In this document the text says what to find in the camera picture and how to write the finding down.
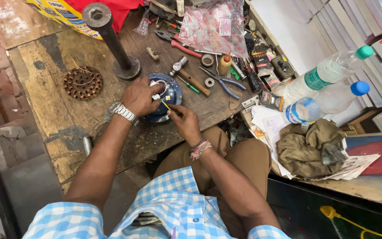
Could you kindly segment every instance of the black screwdriver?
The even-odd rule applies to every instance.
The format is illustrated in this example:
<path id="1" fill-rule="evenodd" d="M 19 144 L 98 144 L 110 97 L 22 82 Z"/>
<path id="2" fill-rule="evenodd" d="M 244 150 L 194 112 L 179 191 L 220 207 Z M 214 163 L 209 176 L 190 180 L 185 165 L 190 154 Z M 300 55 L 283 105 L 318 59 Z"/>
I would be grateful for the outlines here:
<path id="1" fill-rule="evenodd" d="M 193 85 L 191 85 L 190 83 L 184 81 L 184 79 L 182 79 L 180 76 L 178 76 L 178 78 L 181 79 L 183 82 L 185 82 L 185 84 L 186 84 L 189 88 L 191 88 L 191 90 L 193 90 L 195 93 L 200 94 L 200 90 L 199 90 L 199 89 L 195 88 L 195 87 L 194 87 Z"/>

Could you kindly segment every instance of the man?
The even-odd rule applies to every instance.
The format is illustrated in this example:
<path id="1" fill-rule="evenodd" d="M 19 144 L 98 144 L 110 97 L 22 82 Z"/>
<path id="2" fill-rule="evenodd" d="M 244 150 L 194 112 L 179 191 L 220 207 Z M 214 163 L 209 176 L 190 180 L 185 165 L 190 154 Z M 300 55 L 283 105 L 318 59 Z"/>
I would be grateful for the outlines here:
<path id="1" fill-rule="evenodd" d="M 144 76 L 125 90 L 122 108 L 126 109 L 113 115 L 64 202 L 41 209 L 25 239 L 106 238 L 101 211 L 133 127 L 131 121 L 135 122 L 133 115 L 148 115 L 161 103 L 151 101 L 151 96 L 163 85 L 148 85 Z M 186 143 L 162 162 L 109 238 L 288 238 L 265 200 L 270 170 L 267 146 L 257 139 L 244 139 L 229 149 L 219 128 L 201 133 L 192 110 L 169 107 L 182 115 L 168 111 Z"/>

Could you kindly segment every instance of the red cloth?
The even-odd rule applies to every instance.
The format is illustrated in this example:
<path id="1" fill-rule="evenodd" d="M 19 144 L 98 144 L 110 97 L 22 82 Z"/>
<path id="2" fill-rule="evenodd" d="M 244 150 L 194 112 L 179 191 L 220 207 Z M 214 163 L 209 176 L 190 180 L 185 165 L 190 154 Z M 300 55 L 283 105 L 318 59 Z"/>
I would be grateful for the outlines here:
<path id="1" fill-rule="evenodd" d="M 143 0 L 65 0 L 65 2 L 80 13 L 90 3 L 103 3 L 107 5 L 112 12 L 112 26 L 116 33 L 120 32 L 129 10 L 138 8 L 140 4 L 144 5 Z"/>

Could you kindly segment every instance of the silver wristwatch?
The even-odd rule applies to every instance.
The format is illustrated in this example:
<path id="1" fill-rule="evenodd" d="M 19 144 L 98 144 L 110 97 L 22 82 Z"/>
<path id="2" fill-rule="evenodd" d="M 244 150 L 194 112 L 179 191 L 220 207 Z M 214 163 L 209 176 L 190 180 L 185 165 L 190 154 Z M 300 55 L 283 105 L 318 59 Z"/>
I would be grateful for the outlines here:
<path id="1" fill-rule="evenodd" d="M 116 102 L 109 108 L 109 112 L 112 114 L 118 113 L 119 115 L 127 118 L 133 126 L 136 126 L 139 119 L 131 111 L 129 111 L 122 102 Z"/>

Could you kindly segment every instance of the brown pants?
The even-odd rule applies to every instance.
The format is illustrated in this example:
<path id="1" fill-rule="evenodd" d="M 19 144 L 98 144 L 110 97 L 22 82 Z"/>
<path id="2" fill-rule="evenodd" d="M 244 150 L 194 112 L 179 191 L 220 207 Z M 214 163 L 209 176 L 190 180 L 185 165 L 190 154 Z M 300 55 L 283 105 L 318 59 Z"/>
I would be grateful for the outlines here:
<path id="1" fill-rule="evenodd" d="M 221 157 L 225 158 L 250 179 L 263 197 L 266 198 L 267 177 L 270 171 L 270 153 L 266 144 L 258 139 L 243 139 L 230 148 L 228 137 L 216 126 L 203 131 L 202 136 L 209 140 L 213 149 Z M 183 143 L 174 149 L 162 161 L 154 178 L 172 170 L 191 166 L 200 193 L 217 197 L 220 216 L 230 235 L 239 239 L 246 239 L 247 235 L 240 219 L 228 206 L 202 163 L 199 160 L 192 161 L 189 157 L 190 149 L 191 146 L 187 143 Z"/>

